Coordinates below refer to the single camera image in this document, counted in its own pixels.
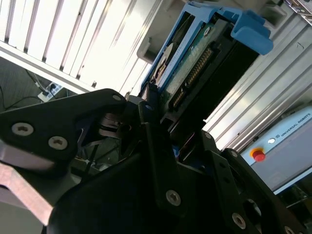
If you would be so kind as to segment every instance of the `gray panel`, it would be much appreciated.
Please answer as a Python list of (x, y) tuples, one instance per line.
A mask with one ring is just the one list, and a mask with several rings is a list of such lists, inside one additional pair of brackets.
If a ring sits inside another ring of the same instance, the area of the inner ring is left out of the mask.
[(252, 168), (273, 191), (312, 166), (312, 121), (307, 122), (266, 154)]
[(242, 150), (312, 87), (312, 28), (288, 6), (272, 33), (273, 50), (259, 56), (206, 120), (218, 148)]

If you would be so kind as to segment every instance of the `emergency stop button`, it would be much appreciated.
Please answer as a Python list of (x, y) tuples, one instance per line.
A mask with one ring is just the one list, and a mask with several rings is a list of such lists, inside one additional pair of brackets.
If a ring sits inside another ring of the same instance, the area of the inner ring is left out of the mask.
[(251, 150), (250, 156), (254, 158), (256, 162), (262, 162), (265, 160), (265, 153), (262, 148), (256, 148)]

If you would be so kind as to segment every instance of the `red button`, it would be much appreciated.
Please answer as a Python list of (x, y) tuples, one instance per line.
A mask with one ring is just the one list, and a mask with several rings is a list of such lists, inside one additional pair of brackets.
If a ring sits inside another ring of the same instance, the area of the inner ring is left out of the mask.
[(253, 158), (256, 162), (262, 162), (265, 160), (265, 154), (261, 150), (253, 152)]

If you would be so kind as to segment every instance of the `power strip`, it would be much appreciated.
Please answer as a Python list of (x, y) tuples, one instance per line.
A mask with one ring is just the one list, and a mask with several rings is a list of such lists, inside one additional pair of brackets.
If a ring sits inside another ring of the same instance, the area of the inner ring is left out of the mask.
[(44, 102), (47, 102), (47, 101), (49, 101), (49, 100), (51, 100), (51, 98), (53, 98), (53, 95), (51, 94), (51, 92), (50, 92), (50, 87), (51, 87), (51, 85), (52, 84), (54, 84), (55, 85), (55, 88), (54, 89), (52, 89), (52, 94), (55, 96), (59, 91), (61, 91), (62, 90), (62, 86), (60, 86), (59, 84), (55, 84), (55, 83), (53, 83), (53, 82), (51, 82), (47, 87), (46, 87), (46, 90), (47, 90), (47, 92), (49, 93), (47, 96), (45, 96), (44, 94), (43, 94), (43, 92), (41, 92), (40, 94), (38, 94), (38, 97), (42, 100), (42, 101), (44, 101)]

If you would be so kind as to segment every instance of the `blue plastic tab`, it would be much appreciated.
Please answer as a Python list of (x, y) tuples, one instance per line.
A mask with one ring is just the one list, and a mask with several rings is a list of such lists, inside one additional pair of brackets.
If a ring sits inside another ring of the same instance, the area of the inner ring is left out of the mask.
[(191, 2), (184, 6), (180, 16), (178, 17), (178, 20), (176, 21), (168, 38), (163, 44), (146, 78), (144, 79), (141, 85), (141, 89), (148, 81), (148, 78), (151, 76), (152, 71), (157, 66), (166, 47), (170, 44), (170, 41), (173, 38), (175, 31), (177, 30), (178, 24), (181, 21), (184, 13), (186, 12), (195, 16), (195, 19), (191, 24), (189, 30), (187, 31), (181, 44), (179, 45), (177, 51), (175, 52), (173, 58), (168, 64), (166, 71), (160, 79), (159, 84), (157, 84), (159, 92), (162, 92), (163, 88), (167, 84), (172, 73), (174, 72), (181, 59), (183, 58), (184, 54), (188, 50), (189, 46), (191, 45), (193, 39), (198, 34), (202, 23), (208, 23), (216, 12), (234, 24), (234, 28), (231, 32), (231, 36), (234, 39), (238, 40), (239, 42), (245, 44), (246, 46), (250, 47), (251, 49), (262, 55), (267, 54), (273, 49), (273, 42), (269, 39), (270, 31), (263, 26), (265, 20), (253, 11), (242, 11), (235, 8), (216, 7), (212, 5), (207, 5), (205, 3)]

